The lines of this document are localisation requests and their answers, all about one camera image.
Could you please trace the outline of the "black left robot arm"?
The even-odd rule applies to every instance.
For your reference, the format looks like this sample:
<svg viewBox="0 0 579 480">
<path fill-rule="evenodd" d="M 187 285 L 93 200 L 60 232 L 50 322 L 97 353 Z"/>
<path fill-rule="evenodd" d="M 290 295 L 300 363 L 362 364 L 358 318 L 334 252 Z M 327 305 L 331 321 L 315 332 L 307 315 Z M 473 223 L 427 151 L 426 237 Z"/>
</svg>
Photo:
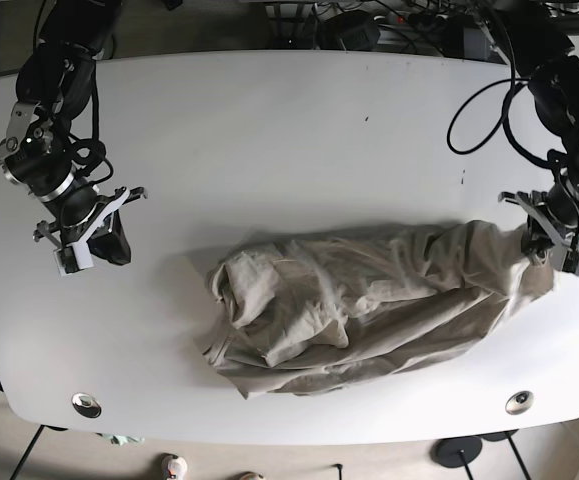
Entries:
<svg viewBox="0 0 579 480">
<path fill-rule="evenodd" d="M 516 140 L 510 121 L 505 137 L 532 165 L 551 172 L 547 192 L 503 192 L 500 200 L 520 206 L 528 215 L 523 252 L 536 261 L 548 259 L 554 269 L 579 274 L 579 57 L 574 45 L 534 1 L 513 1 L 482 11 L 489 34 L 508 60 L 514 80 L 503 106 L 509 108 L 521 88 L 533 95 L 542 125 L 558 137 L 562 150 L 545 157 L 531 154 Z"/>
</svg>

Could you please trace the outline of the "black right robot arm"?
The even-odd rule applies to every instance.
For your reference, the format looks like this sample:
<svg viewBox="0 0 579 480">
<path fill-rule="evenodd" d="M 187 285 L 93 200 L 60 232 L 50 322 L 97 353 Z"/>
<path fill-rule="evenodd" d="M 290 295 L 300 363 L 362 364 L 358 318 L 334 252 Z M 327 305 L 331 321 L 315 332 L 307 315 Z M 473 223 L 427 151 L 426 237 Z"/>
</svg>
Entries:
<svg viewBox="0 0 579 480">
<path fill-rule="evenodd" d="M 119 210 L 147 195 L 142 187 L 120 187 L 107 196 L 91 177 L 111 164 L 100 138 L 97 61 L 122 11 L 120 1 L 58 1 L 37 20 L 0 142 L 5 177 L 53 217 L 37 224 L 33 238 L 53 244 L 63 276 L 91 268 L 95 258 L 129 264 Z"/>
</svg>

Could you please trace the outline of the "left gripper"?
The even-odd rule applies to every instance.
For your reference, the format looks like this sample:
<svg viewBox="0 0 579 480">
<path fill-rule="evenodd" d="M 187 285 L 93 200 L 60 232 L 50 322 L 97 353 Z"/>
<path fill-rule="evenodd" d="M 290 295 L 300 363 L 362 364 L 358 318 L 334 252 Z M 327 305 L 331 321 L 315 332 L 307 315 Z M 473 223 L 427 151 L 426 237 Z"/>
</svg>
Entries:
<svg viewBox="0 0 579 480">
<path fill-rule="evenodd" d="M 531 204 L 532 245 L 569 246 L 561 271 L 579 275 L 579 182 L 555 182 L 549 191 L 501 192 L 499 202 Z"/>
</svg>

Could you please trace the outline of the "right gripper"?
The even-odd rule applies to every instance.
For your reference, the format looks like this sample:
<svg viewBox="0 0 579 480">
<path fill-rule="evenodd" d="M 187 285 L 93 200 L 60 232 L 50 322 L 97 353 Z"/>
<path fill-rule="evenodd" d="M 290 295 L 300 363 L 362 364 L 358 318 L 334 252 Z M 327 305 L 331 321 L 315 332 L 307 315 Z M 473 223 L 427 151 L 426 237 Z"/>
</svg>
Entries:
<svg viewBox="0 0 579 480">
<path fill-rule="evenodd" d="M 119 199 L 131 203 L 147 198 L 144 187 L 121 187 L 106 196 L 83 177 L 39 177 L 38 200 L 54 220 L 38 224 L 38 240 L 46 238 L 58 248 L 54 256 L 61 276 L 92 268 L 87 241 L 106 217 L 119 210 Z"/>
</svg>

